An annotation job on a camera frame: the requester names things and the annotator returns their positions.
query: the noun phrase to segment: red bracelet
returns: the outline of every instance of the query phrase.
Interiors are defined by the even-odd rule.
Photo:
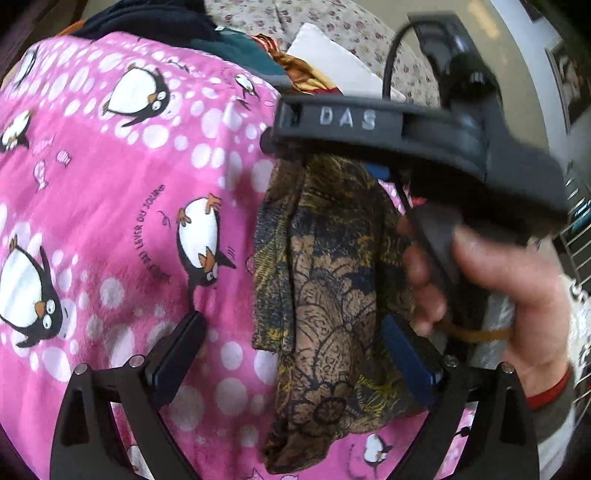
[[[562,379],[551,389],[534,395],[533,397],[526,398],[527,404],[529,405],[530,409],[532,411],[539,410],[548,403],[551,403],[554,400],[556,400],[556,398],[558,398],[558,396],[563,392],[564,387],[566,386],[566,382],[569,380],[569,376],[570,368],[567,368],[566,373],[564,374]]]

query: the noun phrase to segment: bolt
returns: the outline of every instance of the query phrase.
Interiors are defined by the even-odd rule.
[[[143,355],[134,355],[129,359],[129,364],[132,368],[141,367],[144,364],[144,360]]]
[[[445,355],[443,357],[443,363],[445,364],[445,366],[450,368],[456,368],[459,365],[457,358],[453,355]]]
[[[86,364],[78,364],[78,365],[76,365],[76,368],[74,369],[74,373],[76,375],[82,375],[87,370],[88,370],[88,365],[86,365]]]
[[[503,362],[501,363],[501,370],[503,370],[503,372],[505,372],[506,374],[512,374],[515,372],[515,367],[511,365],[509,362]]]

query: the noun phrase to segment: white sleeve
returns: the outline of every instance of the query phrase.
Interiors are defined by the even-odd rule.
[[[571,408],[569,416],[566,417],[562,426],[549,438],[538,444],[540,480],[550,480],[564,462],[573,430],[574,408]]]

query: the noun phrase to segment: black cable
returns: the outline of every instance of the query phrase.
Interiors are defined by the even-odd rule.
[[[390,51],[388,52],[388,57],[386,58],[386,65],[384,67],[384,78],[382,79],[382,98],[390,99],[390,90],[392,88],[392,71],[394,69],[394,61],[396,60],[396,53],[398,52],[398,47],[402,43],[402,38],[408,33],[411,28],[419,27],[421,25],[437,25],[443,29],[444,32],[447,32],[445,29],[445,25],[440,22],[439,20],[417,20],[414,22],[409,22],[404,25],[396,36],[394,37],[394,41],[392,42],[392,46],[390,47]]]

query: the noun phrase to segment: penguin print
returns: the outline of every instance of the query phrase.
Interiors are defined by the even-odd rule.
[[[392,450],[390,445],[384,444],[384,441],[379,435],[372,433],[365,440],[363,459],[365,460],[365,463],[375,469],[388,457],[388,452],[390,450]]]
[[[27,338],[20,348],[54,338],[60,331],[60,299],[51,283],[51,271],[43,247],[39,252],[43,267],[18,246],[15,235],[0,274],[0,320]]]
[[[189,275],[189,299],[197,286],[208,287],[217,281],[219,267],[236,265],[220,250],[220,217],[222,200],[213,194],[198,198],[178,211],[177,248]]]
[[[131,127],[160,115],[169,101],[170,90],[160,71],[155,69],[153,73],[132,63],[115,86],[111,98],[103,105],[103,115],[112,112],[131,116],[133,120],[123,125]]]
[[[0,140],[0,153],[6,153],[14,150],[18,145],[29,149],[29,140],[26,133],[31,123],[33,112],[25,110],[12,119],[6,130],[2,133]]]
[[[13,79],[14,88],[19,88],[22,81],[31,73],[33,65],[35,65],[35,62],[37,61],[37,50],[38,48],[36,47],[29,48],[29,50],[23,55],[21,65]]]
[[[248,106],[248,103],[246,102],[246,94],[252,95],[252,96],[256,97],[258,100],[261,100],[261,98],[258,96],[258,93],[256,92],[255,86],[248,79],[248,77],[246,75],[244,75],[243,73],[239,73],[238,75],[236,75],[234,77],[234,79],[236,80],[236,83],[238,85],[240,85],[240,87],[242,87],[242,98],[237,99],[238,102],[240,102],[240,104],[244,108],[246,108],[246,110],[250,110],[250,107]]]

